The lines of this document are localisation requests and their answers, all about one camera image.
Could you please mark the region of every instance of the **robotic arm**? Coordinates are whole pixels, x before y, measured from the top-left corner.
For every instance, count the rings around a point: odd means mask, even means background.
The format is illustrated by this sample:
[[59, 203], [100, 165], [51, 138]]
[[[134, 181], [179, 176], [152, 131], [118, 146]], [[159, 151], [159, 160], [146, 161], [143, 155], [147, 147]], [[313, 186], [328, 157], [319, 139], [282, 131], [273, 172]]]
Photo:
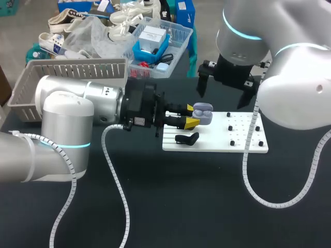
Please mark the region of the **robotic arm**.
[[[238, 108], [257, 94], [263, 114], [281, 126], [306, 130], [331, 124], [330, 3], [230, 0], [221, 15], [218, 61], [199, 67], [201, 96], [212, 75], [244, 92]], [[273, 63], [260, 86], [250, 71], [269, 50]]]
[[[133, 126], [155, 126], [156, 136], [164, 124], [191, 129], [200, 123], [191, 118], [192, 106], [169, 103], [164, 93], [156, 93], [155, 84], [139, 80], [129, 81], [124, 94], [116, 86], [45, 76], [37, 86], [35, 103], [42, 115], [41, 135], [68, 155], [77, 179], [86, 172], [93, 123], [121, 124], [127, 131]], [[166, 116], [166, 111], [178, 116]], [[70, 171], [61, 155], [41, 141], [32, 142], [33, 152], [24, 138], [0, 132], [0, 181], [70, 181]]]

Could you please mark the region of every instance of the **gray plastic basket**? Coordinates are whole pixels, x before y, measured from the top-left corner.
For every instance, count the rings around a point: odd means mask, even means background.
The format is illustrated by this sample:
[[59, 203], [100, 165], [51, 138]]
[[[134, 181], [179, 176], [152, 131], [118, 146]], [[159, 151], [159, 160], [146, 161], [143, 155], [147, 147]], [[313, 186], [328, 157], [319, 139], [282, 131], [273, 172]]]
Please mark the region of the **gray plastic basket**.
[[8, 106], [23, 122], [41, 121], [35, 105], [35, 91], [43, 76], [71, 77], [124, 88], [128, 78], [127, 65], [125, 58], [31, 60], [16, 81]]

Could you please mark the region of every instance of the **floor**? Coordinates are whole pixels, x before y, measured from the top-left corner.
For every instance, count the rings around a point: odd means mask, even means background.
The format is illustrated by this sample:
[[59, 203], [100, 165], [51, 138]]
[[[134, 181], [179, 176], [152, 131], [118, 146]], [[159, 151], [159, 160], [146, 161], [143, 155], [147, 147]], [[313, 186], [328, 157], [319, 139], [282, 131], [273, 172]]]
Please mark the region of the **floor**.
[[[13, 88], [25, 67], [25, 55], [39, 34], [48, 32], [47, 20], [57, 10], [56, 0], [20, 0], [15, 16], [0, 18], [0, 65]], [[198, 36], [198, 62], [217, 61], [216, 33], [225, 0], [193, 0]]]

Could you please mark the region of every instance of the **white plastic basket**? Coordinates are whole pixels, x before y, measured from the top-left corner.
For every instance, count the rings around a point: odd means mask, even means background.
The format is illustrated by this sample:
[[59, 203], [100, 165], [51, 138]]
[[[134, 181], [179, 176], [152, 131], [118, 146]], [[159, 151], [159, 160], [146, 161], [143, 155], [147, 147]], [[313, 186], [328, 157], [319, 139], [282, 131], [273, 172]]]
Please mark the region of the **white plastic basket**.
[[138, 37], [140, 36], [141, 32], [144, 30], [146, 26], [158, 27], [165, 29], [167, 34], [170, 35], [169, 46], [164, 54], [172, 53], [174, 55], [174, 59], [172, 60], [171, 64], [169, 65], [167, 71], [162, 72], [156, 70], [154, 68], [147, 68], [138, 66], [141, 62], [139, 60], [134, 59], [134, 54], [132, 48], [128, 50], [124, 57], [129, 60], [128, 66], [128, 75], [134, 78], [169, 78], [172, 71], [175, 69], [180, 57], [184, 53], [186, 49], [190, 36], [193, 33], [193, 29], [184, 27], [180, 24], [164, 21], [161, 19], [152, 19], [150, 17], [145, 17], [141, 24], [135, 29], [133, 32], [134, 35], [134, 43], [138, 41]]
[[93, 81], [124, 88], [127, 82], [127, 59], [44, 59], [31, 60], [17, 79], [8, 106], [23, 122], [41, 121], [35, 92], [45, 75]]

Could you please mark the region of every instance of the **white box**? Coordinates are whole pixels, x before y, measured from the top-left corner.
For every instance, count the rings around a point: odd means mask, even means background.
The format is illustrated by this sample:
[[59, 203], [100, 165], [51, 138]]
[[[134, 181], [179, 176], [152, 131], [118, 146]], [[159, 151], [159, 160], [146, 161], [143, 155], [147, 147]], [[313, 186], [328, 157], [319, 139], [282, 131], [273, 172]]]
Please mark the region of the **white box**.
[[146, 26], [144, 28], [144, 32], [150, 33], [150, 34], [161, 35], [162, 36], [162, 42], [164, 42], [164, 40], [166, 39], [166, 30], [162, 29], [162, 28]]
[[139, 36], [140, 50], [143, 49], [152, 53], [154, 49], [159, 49], [162, 43], [163, 41], [161, 35], [141, 32]]

